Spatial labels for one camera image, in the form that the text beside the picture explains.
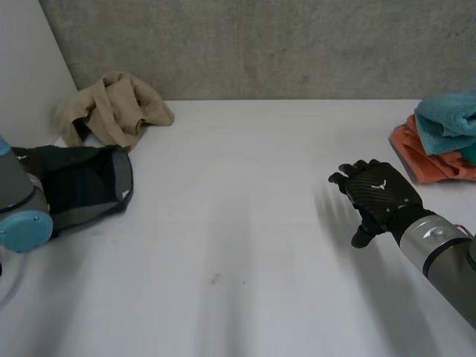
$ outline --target teal towel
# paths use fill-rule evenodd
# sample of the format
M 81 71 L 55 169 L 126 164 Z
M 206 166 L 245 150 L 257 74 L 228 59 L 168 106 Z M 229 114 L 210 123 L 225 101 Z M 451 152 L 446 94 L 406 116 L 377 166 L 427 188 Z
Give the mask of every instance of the teal towel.
M 440 94 L 420 102 L 416 127 L 427 155 L 476 144 L 476 91 Z
M 476 145 L 464 147 L 462 149 L 459 149 L 458 151 L 466 160 L 476 166 Z

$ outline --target carbon fiber hand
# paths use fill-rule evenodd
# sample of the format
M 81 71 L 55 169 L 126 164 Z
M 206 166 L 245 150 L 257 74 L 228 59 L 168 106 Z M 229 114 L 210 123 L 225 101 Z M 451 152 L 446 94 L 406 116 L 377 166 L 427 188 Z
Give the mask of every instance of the carbon fiber hand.
M 400 208 L 416 205 L 422 208 L 422 199 L 413 186 L 389 163 L 359 160 L 354 165 L 342 164 L 329 182 L 339 186 L 362 217 L 362 223 L 352 238 L 352 246 L 363 248 L 377 234 L 388 229 L 392 216 Z

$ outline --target concrete wall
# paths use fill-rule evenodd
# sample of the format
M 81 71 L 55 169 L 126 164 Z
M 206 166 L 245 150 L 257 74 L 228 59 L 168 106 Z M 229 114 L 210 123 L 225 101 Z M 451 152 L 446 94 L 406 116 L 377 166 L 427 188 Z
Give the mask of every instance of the concrete wall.
M 75 93 L 37 0 L 0 1 L 0 133 L 12 145 L 52 144 L 55 105 Z
M 420 98 L 476 87 L 475 0 L 40 0 L 76 84 L 167 99 Z

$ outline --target white tabletop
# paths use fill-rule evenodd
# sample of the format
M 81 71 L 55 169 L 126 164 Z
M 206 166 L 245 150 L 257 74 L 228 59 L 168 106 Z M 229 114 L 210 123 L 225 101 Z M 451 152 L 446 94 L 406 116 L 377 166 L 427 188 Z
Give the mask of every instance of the white tabletop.
M 0 305 L 0 356 L 476 356 L 476 332 L 389 234 L 327 182 L 388 161 L 415 100 L 172 102 L 130 158 L 135 195 L 28 255 Z M 476 231 L 476 186 L 418 186 Z

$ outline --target beige cloth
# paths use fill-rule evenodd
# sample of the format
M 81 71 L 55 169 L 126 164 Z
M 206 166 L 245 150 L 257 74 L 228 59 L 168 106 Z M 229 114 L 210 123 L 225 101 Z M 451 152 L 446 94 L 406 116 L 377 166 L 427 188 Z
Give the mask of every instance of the beige cloth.
M 81 120 L 104 144 L 132 150 L 147 124 L 172 125 L 174 114 L 145 82 L 128 73 L 110 72 L 58 105 L 54 122 L 70 147 L 83 145 L 74 126 L 76 120 Z

